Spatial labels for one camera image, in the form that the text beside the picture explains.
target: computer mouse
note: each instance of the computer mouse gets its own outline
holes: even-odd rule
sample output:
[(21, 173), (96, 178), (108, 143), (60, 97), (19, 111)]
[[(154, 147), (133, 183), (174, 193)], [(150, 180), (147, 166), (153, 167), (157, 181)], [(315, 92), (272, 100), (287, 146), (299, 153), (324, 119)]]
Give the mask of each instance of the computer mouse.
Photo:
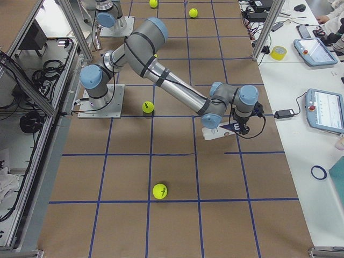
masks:
[(297, 12), (303, 12), (304, 10), (306, 10), (306, 5), (304, 5), (304, 4), (296, 5), (294, 7), (294, 10)]

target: yellow tennis ball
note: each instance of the yellow tennis ball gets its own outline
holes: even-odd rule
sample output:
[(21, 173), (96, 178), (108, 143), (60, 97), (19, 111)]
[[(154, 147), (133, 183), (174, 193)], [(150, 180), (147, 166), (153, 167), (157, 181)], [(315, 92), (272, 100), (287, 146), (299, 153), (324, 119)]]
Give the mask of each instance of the yellow tennis ball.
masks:
[(164, 199), (167, 195), (167, 187), (164, 184), (156, 184), (153, 187), (153, 196), (156, 199)]
[(196, 18), (198, 16), (198, 11), (196, 8), (191, 8), (189, 11), (189, 15), (191, 18)]
[(142, 104), (142, 110), (144, 113), (152, 113), (154, 110), (154, 104), (150, 101), (145, 101)]
[(149, 0), (149, 6), (151, 8), (156, 8), (157, 7), (157, 0)]

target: white table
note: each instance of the white table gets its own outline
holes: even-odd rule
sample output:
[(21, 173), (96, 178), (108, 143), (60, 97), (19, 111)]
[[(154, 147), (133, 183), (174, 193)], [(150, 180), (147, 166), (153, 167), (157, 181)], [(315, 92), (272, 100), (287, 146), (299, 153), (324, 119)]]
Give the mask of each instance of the white table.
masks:
[[(304, 12), (297, 12), (294, 10), (294, 6), (299, 4), (305, 4), (306, 9)], [(294, 39), (300, 39), (300, 35), (296, 29), (296, 26), (300, 24), (309, 24), (309, 25), (317, 25), (318, 22), (314, 17), (311, 9), (308, 7), (305, 0), (289, 0), (291, 16), (290, 17), (282, 17), (279, 16), (276, 19), (276, 22), (284, 22), (283, 26), (279, 28), (275, 32), (270, 32), (271, 36), (271, 46), (270, 50), (275, 46), (282, 46), (287, 50), (287, 54), (283, 60), (277, 61), (273, 59), (270, 55), (265, 55), (263, 62), (303, 62), (303, 59), (298, 55), (295, 51), (293, 41)], [(312, 30), (315, 30), (317, 27), (315, 26), (308, 26), (307, 30), (310, 33), (311, 37), (314, 37)], [(270, 45), (270, 39), (267, 39), (266, 45)], [(258, 62), (262, 59), (263, 54), (260, 54), (258, 57)]]
[[(262, 62), (259, 66), (273, 112), (293, 108), (296, 97), (309, 88), (344, 95), (342, 63), (314, 69), (304, 62)], [(344, 209), (330, 178), (311, 176), (310, 169), (320, 165), (327, 171), (344, 155), (334, 144), (338, 136), (311, 128), (306, 120), (304, 98), (301, 113), (276, 120), (286, 158), (294, 179), (304, 216), (315, 246), (344, 246)]]

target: metal bracket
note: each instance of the metal bracket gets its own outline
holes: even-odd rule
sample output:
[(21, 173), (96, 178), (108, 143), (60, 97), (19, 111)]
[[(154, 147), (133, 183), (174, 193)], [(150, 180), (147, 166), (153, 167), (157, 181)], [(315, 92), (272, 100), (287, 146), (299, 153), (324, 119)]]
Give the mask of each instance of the metal bracket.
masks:
[[(89, 111), (85, 113), (78, 113), (78, 117), (81, 119), (98, 119), (98, 118), (115, 118), (119, 119), (122, 112), (123, 98), (124, 98), (124, 84), (116, 84), (116, 87), (113, 84), (107, 85), (110, 95), (114, 95), (112, 101), (103, 109), (98, 111), (92, 111), (94, 108), (90, 105), (90, 102), (85, 101), (80, 105), (79, 111)], [(88, 98), (88, 94), (85, 91), (83, 98)]]
[(135, 18), (133, 16), (125, 16), (124, 19), (127, 22), (127, 26), (124, 30), (122, 29), (113, 31), (109, 28), (103, 27), (99, 36), (104, 38), (117, 38), (129, 36), (133, 32)]

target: robotic arm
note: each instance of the robotic arm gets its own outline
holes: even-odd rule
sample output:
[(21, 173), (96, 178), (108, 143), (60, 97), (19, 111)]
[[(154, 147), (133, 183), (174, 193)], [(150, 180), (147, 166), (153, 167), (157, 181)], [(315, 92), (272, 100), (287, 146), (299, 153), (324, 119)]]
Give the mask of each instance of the robotic arm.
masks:
[(126, 20), (123, 17), (120, 1), (96, 0), (97, 21), (103, 27), (117, 30), (126, 27)]
[(247, 134), (249, 128), (246, 122), (250, 116), (256, 114), (258, 90), (252, 85), (234, 87), (214, 82), (210, 97), (203, 96), (160, 64), (154, 56), (166, 40), (167, 29), (164, 23), (150, 17), (125, 39), (123, 45), (115, 51), (106, 52), (101, 63), (84, 67), (80, 80), (94, 108), (101, 108), (110, 101), (106, 84), (114, 73), (118, 73), (128, 63), (142, 78), (151, 80), (202, 116), (202, 124), (207, 128), (216, 128), (228, 106), (235, 105), (232, 115), (239, 123), (240, 133)]

